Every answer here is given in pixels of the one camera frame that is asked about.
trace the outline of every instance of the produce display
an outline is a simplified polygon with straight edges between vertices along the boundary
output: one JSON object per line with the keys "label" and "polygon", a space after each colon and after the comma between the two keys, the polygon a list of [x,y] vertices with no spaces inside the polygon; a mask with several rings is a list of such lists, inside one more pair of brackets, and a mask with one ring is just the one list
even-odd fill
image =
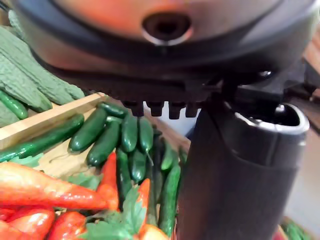
{"label": "produce display", "polygon": [[0,27],[0,35],[0,127],[27,118],[26,108],[41,113],[52,109],[52,102],[64,105],[85,96],[41,67],[14,34]]}
{"label": "produce display", "polygon": [[[95,174],[55,178],[33,169],[67,139],[66,155],[92,145],[83,160]],[[187,155],[179,154],[145,117],[99,103],[86,121],[76,114],[0,151],[0,239],[168,240]]]}

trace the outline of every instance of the cucumber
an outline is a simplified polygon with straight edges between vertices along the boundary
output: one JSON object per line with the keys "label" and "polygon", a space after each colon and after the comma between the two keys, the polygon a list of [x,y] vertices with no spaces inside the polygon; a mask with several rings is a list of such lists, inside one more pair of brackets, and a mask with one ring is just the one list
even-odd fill
{"label": "cucumber", "polygon": [[170,143],[165,138],[162,138],[162,142],[164,144],[164,154],[163,154],[163,159],[161,163],[161,169],[163,171],[166,171],[172,167],[174,156],[173,156],[173,151]]}
{"label": "cucumber", "polygon": [[182,146],[179,147],[179,158],[182,165],[187,163],[188,154],[185,152]]}
{"label": "cucumber", "polygon": [[117,186],[119,189],[119,200],[120,205],[126,199],[128,192],[132,188],[130,172],[129,172],[129,161],[128,155],[121,149],[116,149],[116,179]]}
{"label": "cucumber", "polygon": [[111,122],[105,127],[105,130],[95,142],[86,156],[86,162],[89,166],[101,167],[108,156],[113,152],[118,145],[120,137],[120,124]]}
{"label": "cucumber", "polygon": [[139,118],[139,143],[144,153],[148,153],[154,144],[154,129],[145,117]]}
{"label": "cucumber", "polygon": [[159,211],[159,228],[170,238],[174,230],[177,212],[177,191],[181,168],[175,165],[169,172],[164,186]]}
{"label": "cucumber", "polygon": [[172,149],[172,167],[179,165],[179,155],[178,152]]}
{"label": "cucumber", "polygon": [[124,107],[121,107],[112,103],[107,103],[107,102],[99,103],[98,107],[104,109],[111,116],[114,116],[120,119],[124,119],[129,112]]}
{"label": "cucumber", "polygon": [[105,110],[97,108],[71,138],[68,151],[82,153],[90,147],[104,130],[107,116]]}
{"label": "cucumber", "polygon": [[28,117],[28,111],[25,106],[15,100],[13,97],[6,94],[4,91],[0,90],[0,101],[10,109],[20,120],[26,119]]}
{"label": "cucumber", "polygon": [[135,150],[138,142],[137,118],[128,114],[122,122],[121,148],[130,153]]}
{"label": "cucumber", "polygon": [[130,170],[132,180],[138,184],[145,179],[147,156],[139,149],[135,149],[130,155]]}
{"label": "cucumber", "polygon": [[150,179],[150,191],[149,191],[148,208],[146,211],[146,223],[158,227],[155,180],[154,180],[154,174],[153,174],[153,166],[149,161],[146,163],[145,178]]}
{"label": "cucumber", "polygon": [[158,137],[154,138],[154,144],[153,144],[152,150],[153,150],[152,159],[154,162],[153,178],[154,178],[155,202],[158,203],[160,201],[161,192],[164,185],[164,174],[161,171],[163,142],[160,141]]}
{"label": "cucumber", "polygon": [[76,114],[66,122],[30,141],[5,149],[0,152],[0,163],[9,161],[16,157],[24,159],[29,156],[35,156],[39,153],[43,153],[54,145],[71,138],[73,134],[81,128],[84,121],[85,118],[82,114]]}
{"label": "cucumber", "polygon": [[123,119],[118,118],[118,117],[116,117],[116,116],[107,116],[107,117],[106,117],[106,122],[107,122],[107,123],[111,123],[111,122],[114,122],[114,121],[122,124]]}

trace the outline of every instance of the wooden surface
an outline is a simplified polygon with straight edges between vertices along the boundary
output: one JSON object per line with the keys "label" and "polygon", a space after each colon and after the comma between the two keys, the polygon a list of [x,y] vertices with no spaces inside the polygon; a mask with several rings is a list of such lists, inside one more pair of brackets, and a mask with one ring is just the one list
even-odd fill
{"label": "wooden surface", "polygon": [[[22,121],[16,122],[0,129],[0,149],[12,146],[18,142],[31,139],[48,129],[63,122],[75,113],[83,113],[85,119],[95,110],[98,102],[104,100],[98,94],[93,94],[82,99],[73,101],[63,106],[54,106],[52,110],[36,114]],[[119,104],[118,101],[108,97],[108,102]],[[163,136],[171,143],[174,149],[182,146],[186,151],[189,150],[190,141],[184,136],[176,133],[172,128],[161,120],[152,117],[148,111],[145,116],[162,131]],[[95,171],[92,167],[88,169],[85,160],[91,147],[78,155],[68,153],[70,139],[53,147],[44,153],[39,161],[37,170],[43,170],[46,174],[60,178],[84,172],[91,174]]]}
{"label": "wooden surface", "polygon": [[0,128],[0,149],[40,135],[76,113],[89,111],[104,99],[97,93],[92,94]]}
{"label": "wooden surface", "polygon": [[320,73],[320,25],[318,25],[312,41],[307,46],[304,57]]}

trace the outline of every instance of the orange carrot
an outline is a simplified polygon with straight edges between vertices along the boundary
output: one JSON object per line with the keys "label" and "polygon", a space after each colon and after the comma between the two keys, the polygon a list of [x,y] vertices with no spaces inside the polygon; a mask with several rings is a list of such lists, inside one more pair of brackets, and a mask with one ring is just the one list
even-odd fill
{"label": "orange carrot", "polygon": [[[139,187],[139,197],[138,197],[138,202],[142,201],[142,207],[143,208],[148,208],[149,204],[149,191],[150,191],[150,179],[147,178],[143,181],[143,183]],[[143,221],[143,224],[141,227],[143,227],[146,224],[147,221],[147,214],[145,214],[145,218]]]}
{"label": "orange carrot", "polygon": [[101,173],[102,181],[96,192],[107,202],[108,209],[116,211],[119,208],[119,194],[117,187],[117,158],[116,153],[111,153],[104,164]]}
{"label": "orange carrot", "polygon": [[42,240],[48,234],[55,220],[52,207],[25,206],[11,216],[7,222],[35,240]]}
{"label": "orange carrot", "polygon": [[33,240],[28,234],[15,229],[5,221],[0,220],[0,239],[3,240]]}
{"label": "orange carrot", "polygon": [[139,240],[169,240],[169,237],[156,226],[146,224],[139,232]]}
{"label": "orange carrot", "polygon": [[20,206],[0,205],[0,221],[6,221],[10,218]]}
{"label": "orange carrot", "polygon": [[0,203],[69,209],[104,209],[108,206],[99,194],[88,188],[13,162],[0,164]]}
{"label": "orange carrot", "polygon": [[77,211],[62,214],[54,223],[47,240],[80,240],[86,231],[86,217]]}

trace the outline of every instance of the leafy green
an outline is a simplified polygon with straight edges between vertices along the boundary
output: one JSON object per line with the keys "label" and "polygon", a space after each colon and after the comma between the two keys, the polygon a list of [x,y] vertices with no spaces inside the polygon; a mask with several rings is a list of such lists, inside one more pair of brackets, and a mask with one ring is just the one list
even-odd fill
{"label": "leafy green", "polygon": [[137,202],[138,188],[132,188],[123,203],[123,213],[110,213],[110,218],[98,223],[88,223],[87,232],[78,238],[87,240],[133,240],[139,233],[146,217],[147,209],[142,207],[142,201]]}
{"label": "leafy green", "polygon": [[80,173],[76,176],[68,177],[67,181],[71,184],[76,184],[95,191],[97,190],[102,177],[103,175],[84,175],[83,173]]}
{"label": "leafy green", "polygon": [[21,158],[21,159],[19,157],[15,157],[15,158],[11,159],[9,162],[24,165],[29,168],[35,168],[35,167],[39,166],[39,160],[43,156],[44,156],[44,154],[40,153],[36,156],[28,156],[26,158]]}
{"label": "leafy green", "polygon": [[293,222],[283,226],[289,240],[311,240],[311,237]]}

